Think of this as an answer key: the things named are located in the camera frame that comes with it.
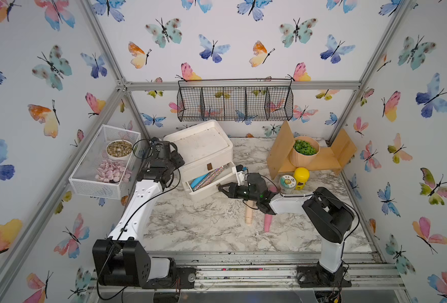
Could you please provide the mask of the rhinestone silver microphone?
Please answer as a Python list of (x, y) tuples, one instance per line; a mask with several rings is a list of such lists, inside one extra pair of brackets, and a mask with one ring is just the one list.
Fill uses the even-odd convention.
[(200, 190), (201, 188), (204, 188), (205, 186), (211, 184), (223, 171), (224, 171), (225, 167), (219, 167), (218, 169), (212, 171), (211, 173), (209, 173), (204, 180), (202, 180), (202, 182), (200, 184), (198, 184), (198, 186), (196, 187), (195, 191)]

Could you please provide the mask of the white plastic drawer cabinet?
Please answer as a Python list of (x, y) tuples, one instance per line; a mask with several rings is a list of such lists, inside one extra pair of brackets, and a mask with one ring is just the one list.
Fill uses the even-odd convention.
[(163, 138), (177, 145), (185, 165), (182, 185), (233, 162), (233, 143), (215, 120), (202, 122)]

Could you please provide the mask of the wooden rolling pin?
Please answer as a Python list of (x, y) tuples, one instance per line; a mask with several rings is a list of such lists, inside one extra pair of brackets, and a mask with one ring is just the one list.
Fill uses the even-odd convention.
[(247, 225), (252, 225), (253, 213), (256, 205), (254, 201), (246, 201), (245, 204), (246, 204), (245, 223)]

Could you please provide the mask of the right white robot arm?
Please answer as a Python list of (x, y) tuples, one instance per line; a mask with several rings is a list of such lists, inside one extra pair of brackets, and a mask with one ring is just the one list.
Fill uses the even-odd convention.
[(351, 278), (343, 261), (345, 238), (352, 230), (355, 215), (351, 207), (324, 187), (302, 196), (285, 196), (272, 192), (264, 177), (248, 174), (243, 184), (227, 183), (218, 187), (228, 198), (255, 202), (255, 209), (265, 215), (290, 213), (305, 215), (321, 237), (321, 255), (314, 265), (297, 269), (301, 288), (347, 288)]

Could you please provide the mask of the pink toy microphone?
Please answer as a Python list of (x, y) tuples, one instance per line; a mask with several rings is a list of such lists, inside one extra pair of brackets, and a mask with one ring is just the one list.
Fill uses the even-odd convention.
[[(270, 186), (270, 191), (272, 193), (278, 193), (278, 189), (277, 189), (276, 186)], [(265, 233), (270, 232), (272, 220), (273, 220), (273, 216), (272, 215), (265, 214), (265, 219), (264, 219), (264, 232)]]

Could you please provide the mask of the white drawer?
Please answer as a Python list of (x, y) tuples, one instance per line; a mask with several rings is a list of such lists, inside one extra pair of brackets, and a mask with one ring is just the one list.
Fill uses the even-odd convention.
[(184, 182), (183, 187), (186, 194), (193, 202), (202, 201), (209, 198), (211, 195), (218, 193), (218, 187), (228, 183), (237, 183), (240, 185), (243, 180), (242, 166), (235, 165), (230, 162), (222, 167), (221, 172), (214, 177), (210, 182), (206, 182), (202, 187), (195, 189), (191, 187), (190, 182)]

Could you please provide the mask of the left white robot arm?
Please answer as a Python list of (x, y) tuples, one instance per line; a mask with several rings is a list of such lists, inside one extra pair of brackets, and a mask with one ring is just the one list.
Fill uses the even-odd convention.
[(121, 219), (106, 239), (93, 246), (98, 285), (154, 290), (194, 287), (194, 269), (177, 267), (173, 258), (150, 256), (143, 246), (154, 206), (159, 197), (176, 188), (172, 183), (184, 164), (175, 143), (148, 140), (148, 151)]

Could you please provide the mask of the blue toy microphone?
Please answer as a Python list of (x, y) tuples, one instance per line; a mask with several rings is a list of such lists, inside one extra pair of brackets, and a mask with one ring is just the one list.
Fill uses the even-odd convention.
[(191, 182), (191, 184), (190, 184), (191, 189), (192, 189), (192, 190), (195, 190), (196, 187), (198, 186), (198, 184), (200, 184), (200, 183), (202, 182), (202, 180), (204, 180), (204, 178), (205, 178), (207, 175), (208, 175), (208, 174), (205, 174), (205, 175), (202, 175), (202, 176), (200, 176), (200, 177), (198, 177), (198, 178), (195, 178), (195, 179)]

